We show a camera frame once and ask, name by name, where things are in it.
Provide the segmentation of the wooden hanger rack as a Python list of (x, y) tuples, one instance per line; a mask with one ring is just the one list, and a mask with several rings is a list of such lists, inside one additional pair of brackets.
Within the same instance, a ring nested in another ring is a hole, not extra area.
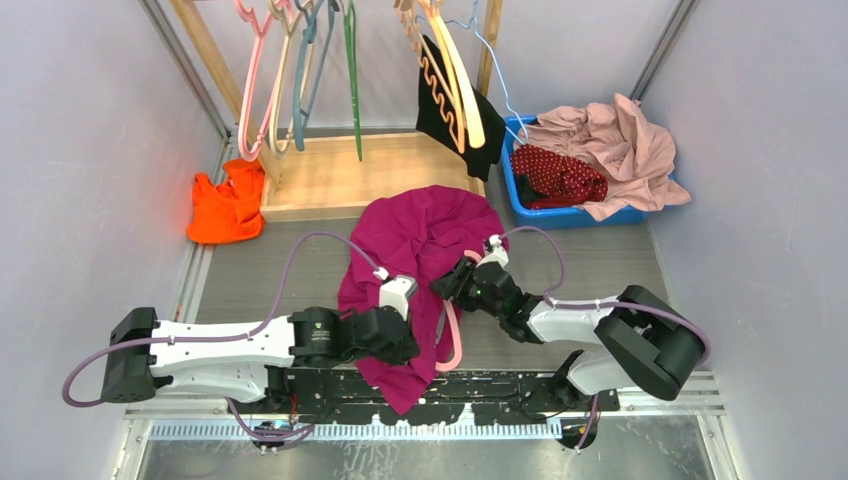
[(354, 218), (378, 198), (430, 185), (485, 194), (458, 156), (422, 133), (367, 135), (364, 161), (351, 136), (309, 138), (305, 146), (280, 157), (260, 148), (260, 212), (269, 222)]

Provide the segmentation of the aluminium rail frame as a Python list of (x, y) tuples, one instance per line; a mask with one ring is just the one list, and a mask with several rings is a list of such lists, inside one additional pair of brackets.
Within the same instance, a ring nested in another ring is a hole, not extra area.
[[(356, 420), (328, 420), (315, 425), (309, 441), (466, 441), (530, 440), (580, 437), (590, 407), (553, 414), (521, 413), (518, 403), (485, 406), (470, 402), (456, 406), (421, 404), (424, 411), (414, 420), (391, 420), (388, 414), (368, 414), (372, 404), (361, 405)], [(703, 417), (707, 422), (726, 414), (711, 374), (700, 371), (688, 381), (678, 398), (662, 401), (635, 388), (602, 393), (597, 410), (601, 420), (653, 417)], [(203, 418), (147, 419), (141, 434), (145, 441), (251, 441), (237, 421), (223, 414)]]

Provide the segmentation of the light blue hanger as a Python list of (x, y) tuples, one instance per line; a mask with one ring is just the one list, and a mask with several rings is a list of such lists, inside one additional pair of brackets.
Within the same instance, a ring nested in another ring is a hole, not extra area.
[(471, 16), (467, 21), (445, 20), (441, 17), (446, 22), (447, 27), (450, 24), (457, 25), (461, 29), (471, 32), (482, 44), (481, 60), (478, 65), (477, 90), (481, 94), (487, 92), (492, 74), (495, 73), (503, 90), (506, 109), (510, 113), (518, 115), (517, 111), (510, 104), (509, 91), (495, 53), (503, 4), (503, 1), (487, 1), (482, 23), (479, 22), (478, 1), (472, 2)]

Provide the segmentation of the cream hanger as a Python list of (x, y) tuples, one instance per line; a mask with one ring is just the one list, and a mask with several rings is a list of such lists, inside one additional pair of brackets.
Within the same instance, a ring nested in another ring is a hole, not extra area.
[(283, 43), (277, 67), (277, 74), (271, 96), (271, 116), (269, 120), (269, 148), (271, 153), (277, 157), (283, 157), (290, 145), (293, 134), (293, 122), (284, 135), (279, 134), (279, 117), (282, 105), (282, 90), (285, 80), (286, 67), (292, 39), (300, 23), (314, 13), (314, 1), (268, 1), (269, 13), (273, 20), (281, 24), (283, 29)]

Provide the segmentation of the green hanger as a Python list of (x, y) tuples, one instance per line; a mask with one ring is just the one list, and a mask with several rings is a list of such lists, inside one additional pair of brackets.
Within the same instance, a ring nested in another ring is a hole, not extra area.
[(348, 66), (350, 98), (353, 119), (353, 134), (355, 138), (357, 158), (363, 161), (363, 142), (360, 120), (360, 100), (358, 88), (358, 65), (356, 51), (356, 9), (353, 0), (349, 0), (344, 13), (345, 51)]

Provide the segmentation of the light wooden hanger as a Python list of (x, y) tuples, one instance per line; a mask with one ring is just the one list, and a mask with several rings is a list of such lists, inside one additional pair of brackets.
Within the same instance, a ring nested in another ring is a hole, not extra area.
[(466, 146), (480, 148), (486, 140), (481, 115), (461, 55), (440, 15), (441, 1), (418, 1), (417, 4), (425, 15), (443, 56), (445, 79), (449, 82), (454, 98), (456, 123), (465, 134)]

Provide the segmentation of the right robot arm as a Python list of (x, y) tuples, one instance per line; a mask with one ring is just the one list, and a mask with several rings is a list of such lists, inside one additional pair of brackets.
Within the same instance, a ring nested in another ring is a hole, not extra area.
[(522, 290), (506, 265), (464, 257), (430, 288), (462, 311), (489, 314), (517, 342), (578, 344), (554, 386), (567, 410), (625, 387), (672, 401), (711, 354), (703, 331), (642, 286), (593, 301), (563, 301)]

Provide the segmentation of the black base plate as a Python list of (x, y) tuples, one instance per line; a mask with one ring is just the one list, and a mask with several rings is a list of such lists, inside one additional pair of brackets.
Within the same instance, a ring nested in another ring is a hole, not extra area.
[(352, 369), (272, 367), (266, 396), (236, 404), (244, 417), (293, 413), (313, 424), (451, 425), (470, 409), (476, 426), (540, 424), (550, 417), (582, 416), (591, 401), (565, 386), (565, 376), (546, 370), (460, 370), (437, 376), (405, 413), (397, 413), (378, 387)]

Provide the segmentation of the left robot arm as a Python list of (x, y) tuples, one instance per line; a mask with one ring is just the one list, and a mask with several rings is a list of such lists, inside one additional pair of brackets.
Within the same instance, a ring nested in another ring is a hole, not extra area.
[(131, 310), (112, 330), (100, 399), (134, 403), (158, 394), (197, 394), (285, 409), (291, 385), (274, 369), (331, 369), (363, 358), (400, 365), (420, 349), (394, 308), (358, 313), (324, 307), (253, 323), (195, 325), (158, 319), (152, 307)]

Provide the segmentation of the magenta skirt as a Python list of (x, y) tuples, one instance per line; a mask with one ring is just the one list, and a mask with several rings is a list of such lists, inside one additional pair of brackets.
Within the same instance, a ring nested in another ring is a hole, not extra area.
[(368, 254), (352, 255), (337, 300), (341, 310), (365, 311), (378, 303), (376, 267), (414, 278), (418, 290), (410, 301), (411, 328), (420, 354), (405, 365), (374, 358), (356, 366), (367, 383), (379, 388), (388, 404), (407, 412), (436, 377), (436, 362), (452, 356), (450, 328), (443, 300), (429, 284), (451, 270), (468, 251), (483, 252), (483, 242), (505, 228), (488, 201), (466, 190), (430, 186), (372, 202), (363, 211), (350, 239)]

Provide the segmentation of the red dotted garment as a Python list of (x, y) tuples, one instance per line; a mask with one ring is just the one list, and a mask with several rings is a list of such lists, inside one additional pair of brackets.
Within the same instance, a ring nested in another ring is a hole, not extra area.
[(607, 179), (577, 158), (521, 145), (510, 162), (518, 198), (527, 209), (573, 207), (607, 196)]

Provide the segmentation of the orange garment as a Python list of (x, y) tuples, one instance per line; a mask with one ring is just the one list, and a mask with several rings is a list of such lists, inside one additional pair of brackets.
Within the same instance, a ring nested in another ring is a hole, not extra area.
[(233, 159), (223, 165), (225, 179), (213, 184), (205, 173), (194, 177), (192, 219), (186, 235), (198, 244), (233, 244), (259, 237), (265, 171), (258, 160)]

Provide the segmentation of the teal blue hanger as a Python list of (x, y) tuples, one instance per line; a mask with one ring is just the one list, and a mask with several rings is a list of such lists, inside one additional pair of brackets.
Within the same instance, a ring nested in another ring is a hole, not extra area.
[[(296, 95), (293, 97), (293, 140), (298, 151), (305, 150), (305, 129), (311, 119), (312, 110), (320, 85), (320, 79), (329, 50), (337, 13), (340, 5), (337, 1), (317, 1), (312, 7), (306, 7), (299, 1), (294, 2), (298, 11), (304, 15), (305, 28), (302, 30), (302, 41), (298, 53), (295, 75)], [(327, 38), (321, 51), (317, 73), (310, 90), (306, 89), (309, 80), (309, 68), (312, 65), (312, 54), (318, 34), (318, 15), (324, 9), (327, 14)]]

